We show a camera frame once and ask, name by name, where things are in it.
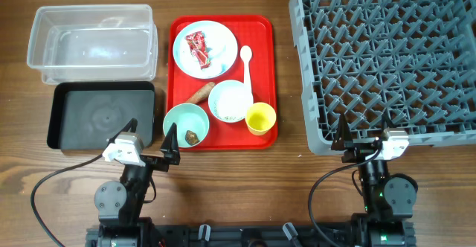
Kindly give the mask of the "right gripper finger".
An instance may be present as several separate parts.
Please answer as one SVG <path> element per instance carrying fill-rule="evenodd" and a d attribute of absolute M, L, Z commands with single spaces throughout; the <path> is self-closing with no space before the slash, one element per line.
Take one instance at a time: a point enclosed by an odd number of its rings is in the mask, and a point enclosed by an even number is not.
<path fill-rule="evenodd" d="M 331 150 L 344 151 L 353 148 L 353 137 L 347 123 L 346 116 L 341 114 L 338 119 L 338 127 L 331 144 Z"/>
<path fill-rule="evenodd" d="M 384 112 L 381 116 L 381 126 L 382 126 L 382 131 L 384 131 L 387 128 L 394 128 L 395 124 L 392 122 L 390 119 L 388 113 Z"/>

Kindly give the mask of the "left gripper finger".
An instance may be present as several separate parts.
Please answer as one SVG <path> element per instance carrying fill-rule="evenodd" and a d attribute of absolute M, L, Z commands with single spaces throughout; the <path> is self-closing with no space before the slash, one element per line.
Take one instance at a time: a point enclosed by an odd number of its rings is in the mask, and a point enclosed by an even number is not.
<path fill-rule="evenodd" d="M 111 138 L 107 139 L 107 143 L 111 144 L 115 142 L 115 139 L 121 134 L 122 132 L 132 132 L 135 133 L 137 129 L 138 121 L 135 118 L 132 118 L 117 134 L 112 136 Z"/>
<path fill-rule="evenodd" d="M 179 144 L 177 140 L 177 125 L 172 123 L 160 148 L 164 155 L 178 155 Z"/>

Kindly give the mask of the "brown food scrap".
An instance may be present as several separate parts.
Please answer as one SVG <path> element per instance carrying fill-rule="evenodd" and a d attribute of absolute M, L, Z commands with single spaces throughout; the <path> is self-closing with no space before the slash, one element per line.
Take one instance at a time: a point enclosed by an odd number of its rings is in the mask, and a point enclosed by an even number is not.
<path fill-rule="evenodd" d="M 198 135 L 195 132 L 193 132 L 191 130 L 188 130 L 188 131 L 186 131 L 186 134 L 185 134 L 185 141 L 190 146 L 194 146 L 194 145 L 197 145 L 200 142 L 200 139 L 198 138 Z"/>

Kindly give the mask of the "green bowl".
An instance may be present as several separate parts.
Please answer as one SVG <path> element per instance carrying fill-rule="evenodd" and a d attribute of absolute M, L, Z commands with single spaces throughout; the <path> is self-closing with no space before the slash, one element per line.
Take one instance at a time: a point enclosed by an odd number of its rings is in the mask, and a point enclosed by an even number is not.
<path fill-rule="evenodd" d="M 192 103 L 181 103 L 168 111 L 162 125 L 165 135 L 172 124 L 177 126 L 177 141 L 178 146 L 181 148 L 198 146 L 205 140 L 210 128 L 210 121 L 204 109 Z M 198 138 L 197 144 L 190 145 L 187 143 L 187 131 L 191 131 L 196 135 Z"/>

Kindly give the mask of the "orange carrot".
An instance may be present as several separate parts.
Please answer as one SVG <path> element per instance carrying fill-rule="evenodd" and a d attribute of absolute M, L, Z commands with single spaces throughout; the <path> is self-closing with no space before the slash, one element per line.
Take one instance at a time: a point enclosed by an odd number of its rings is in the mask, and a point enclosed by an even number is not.
<path fill-rule="evenodd" d="M 215 87 L 215 82 L 209 82 L 196 91 L 191 97 L 189 97 L 185 103 L 200 104 L 208 99 L 212 89 Z"/>

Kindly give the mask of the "white rice grains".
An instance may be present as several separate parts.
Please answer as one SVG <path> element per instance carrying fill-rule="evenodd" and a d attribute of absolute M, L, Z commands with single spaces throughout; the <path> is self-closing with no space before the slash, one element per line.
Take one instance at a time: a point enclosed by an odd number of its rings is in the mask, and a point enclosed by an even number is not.
<path fill-rule="evenodd" d="M 221 93 L 215 102 L 215 112 L 221 121 L 233 123 L 245 117 L 249 105 L 249 99 L 245 94 L 226 91 Z"/>

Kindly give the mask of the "light blue bowl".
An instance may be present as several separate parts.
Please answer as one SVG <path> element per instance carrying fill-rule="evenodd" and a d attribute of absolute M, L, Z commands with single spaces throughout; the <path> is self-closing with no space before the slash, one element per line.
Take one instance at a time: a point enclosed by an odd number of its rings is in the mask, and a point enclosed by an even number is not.
<path fill-rule="evenodd" d="M 237 80 L 218 83 L 208 97 L 212 115 L 219 121 L 230 124 L 242 121 L 253 103 L 253 94 L 249 88 Z"/>

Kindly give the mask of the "yellow plastic cup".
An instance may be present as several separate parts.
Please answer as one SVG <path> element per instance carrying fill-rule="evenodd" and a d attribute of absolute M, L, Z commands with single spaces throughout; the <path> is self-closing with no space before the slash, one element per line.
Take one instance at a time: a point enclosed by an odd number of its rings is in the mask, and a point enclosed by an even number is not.
<path fill-rule="evenodd" d="M 248 130 L 253 135 L 265 135 L 276 123 L 275 109 L 263 102 L 254 103 L 245 114 Z"/>

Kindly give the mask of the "red snack wrapper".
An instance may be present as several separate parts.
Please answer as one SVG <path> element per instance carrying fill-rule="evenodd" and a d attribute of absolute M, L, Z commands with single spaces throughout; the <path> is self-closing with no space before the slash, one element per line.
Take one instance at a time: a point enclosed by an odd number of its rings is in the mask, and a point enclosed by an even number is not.
<path fill-rule="evenodd" d="M 205 35 L 202 31 L 197 31 L 186 35 L 185 40 L 190 48 L 190 53 L 198 60 L 200 69 L 210 66 L 210 58 L 205 43 Z"/>

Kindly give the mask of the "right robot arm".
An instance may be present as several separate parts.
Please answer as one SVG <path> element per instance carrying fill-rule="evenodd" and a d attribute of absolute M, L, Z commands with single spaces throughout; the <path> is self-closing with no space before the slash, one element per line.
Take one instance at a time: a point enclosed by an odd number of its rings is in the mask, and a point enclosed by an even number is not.
<path fill-rule="evenodd" d="M 391 175 L 387 163 L 409 146 L 407 132 L 385 118 L 382 133 L 371 142 L 354 141 L 347 119 L 341 115 L 331 145 L 342 150 L 344 163 L 357 165 L 366 210 L 350 220 L 349 246 L 415 246 L 413 216 L 418 184 L 402 173 Z"/>

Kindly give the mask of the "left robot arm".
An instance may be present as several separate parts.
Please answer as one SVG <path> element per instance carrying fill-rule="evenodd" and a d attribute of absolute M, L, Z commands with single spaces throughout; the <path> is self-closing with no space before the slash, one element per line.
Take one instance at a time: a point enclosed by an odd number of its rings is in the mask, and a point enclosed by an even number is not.
<path fill-rule="evenodd" d="M 162 157 L 144 155 L 144 144 L 135 132 L 138 121 L 131 121 L 108 140 L 102 153 L 106 161 L 124 165 L 118 181 L 102 184 L 94 195 L 100 222 L 98 232 L 88 232 L 87 246 L 164 246 L 165 239 L 149 217 L 140 217 L 148 203 L 149 187 L 154 187 L 152 173 L 167 172 L 180 163 L 177 125 L 173 124 L 161 145 Z"/>

